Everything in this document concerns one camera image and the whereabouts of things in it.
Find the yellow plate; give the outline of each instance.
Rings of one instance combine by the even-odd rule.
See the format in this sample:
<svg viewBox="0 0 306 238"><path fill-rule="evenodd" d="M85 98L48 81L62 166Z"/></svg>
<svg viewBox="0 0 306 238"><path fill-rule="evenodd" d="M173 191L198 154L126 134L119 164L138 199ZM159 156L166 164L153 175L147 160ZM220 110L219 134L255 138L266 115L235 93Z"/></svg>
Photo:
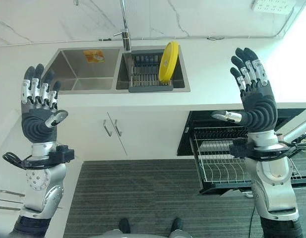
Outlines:
<svg viewBox="0 0 306 238"><path fill-rule="evenodd" d="M179 45L176 41L170 41L163 53L161 64L159 66L159 81L168 83L174 73L178 58Z"/></svg>

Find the cabinet handle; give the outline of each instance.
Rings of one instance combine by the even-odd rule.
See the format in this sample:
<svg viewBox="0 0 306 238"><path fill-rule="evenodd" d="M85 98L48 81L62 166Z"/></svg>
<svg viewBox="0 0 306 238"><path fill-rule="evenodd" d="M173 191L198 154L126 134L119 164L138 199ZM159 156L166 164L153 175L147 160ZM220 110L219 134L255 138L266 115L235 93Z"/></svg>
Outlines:
<svg viewBox="0 0 306 238"><path fill-rule="evenodd" d="M104 127L104 129L107 131L108 136L111 137L112 132L109 131L109 130L107 129L107 126L105 125L105 122L106 122L106 121L107 121L107 120L103 120L103 127Z"/></svg>
<svg viewBox="0 0 306 238"><path fill-rule="evenodd" d="M16 207L1 207L0 206L0 209L3 209L3 210L12 210L12 211L20 211L20 209L16 208Z"/></svg>
<svg viewBox="0 0 306 238"><path fill-rule="evenodd" d="M16 196L20 196L20 197L24 197L25 196L25 194L22 194L22 193L7 191L7 190L3 190L3 189L0 189L0 192L1 193L8 193L8 194L16 195Z"/></svg>
<svg viewBox="0 0 306 238"><path fill-rule="evenodd" d="M118 123L118 120L115 120L114 121L114 127L117 130L117 133L118 133L119 137L121 137L122 136L122 132L118 129L117 123Z"/></svg>

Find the shoe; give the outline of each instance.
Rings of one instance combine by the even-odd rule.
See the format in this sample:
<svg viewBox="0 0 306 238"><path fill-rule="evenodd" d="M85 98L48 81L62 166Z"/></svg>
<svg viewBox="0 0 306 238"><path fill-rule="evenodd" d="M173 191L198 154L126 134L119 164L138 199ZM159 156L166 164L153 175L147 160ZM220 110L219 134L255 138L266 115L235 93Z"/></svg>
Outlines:
<svg viewBox="0 0 306 238"><path fill-rule="evenodd" d="M122 218L119 223L119 230L124 234L130 234L131 228L129 227L128 219Z"/></svg>
<svg viewBox="0 0 306 238"><path fill-rule="evenodd" d="M183 229L183 221L180 218L176 218L173 221L171 233L175 230L182 230Z"/></svg>

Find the wire rack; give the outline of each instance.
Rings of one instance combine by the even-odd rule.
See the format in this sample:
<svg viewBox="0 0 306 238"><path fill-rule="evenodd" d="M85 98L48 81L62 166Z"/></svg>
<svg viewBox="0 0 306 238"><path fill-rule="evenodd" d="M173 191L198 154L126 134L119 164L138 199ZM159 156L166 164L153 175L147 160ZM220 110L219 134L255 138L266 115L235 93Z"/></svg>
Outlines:
<svg viewBox="0 0 306 238"><path fill-rule="evenodd" d="M246 137L244 127L200 127L195 128L192 141L195 157L199 167L199 175L205 183L250 183L246 171L245 160L234 158L230 154L229 145L238 137ZM293 173L291 179L301 179L292 159Z"/></svg>
<svg viewBox="0 0 306 238"><path fill-rule="evenodd" d="M129 90L132 92L172 91L172 78L169 83L159 81L160 56L136 56L132 59Z"/></svg>

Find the robotic arm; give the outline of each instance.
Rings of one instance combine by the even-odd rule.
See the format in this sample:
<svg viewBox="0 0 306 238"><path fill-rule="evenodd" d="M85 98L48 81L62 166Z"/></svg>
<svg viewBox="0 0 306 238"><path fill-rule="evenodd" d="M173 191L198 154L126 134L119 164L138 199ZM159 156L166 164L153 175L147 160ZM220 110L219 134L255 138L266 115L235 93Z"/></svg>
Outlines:
<svg viewBox="0 0 306 238"><path fill-rule="evenodd" d="M53 71L41 75L44 67L29 67L25 73L21 92L22 130L33 143L32 155L20 160L11 153L3 157L26 170L25 204L9 237L43 238L50 220L63 195L62 181L66 174L65 162L74 159L74 151L56 145L57 124L68 112L57 109L60 82L50 89Z"/></svg>
<svg viewBox="0 0 306 238"><path fill-rule="evenodd" d="M230 72L240 89L244 112L215 111L212 117L247 127L248 138L230 147L235 157L246 157L252 192L264 237L302 238L296 198L291 186L291 149L279 143L274 131L277 108L270 82L256 54L237 48Z"/></svg>

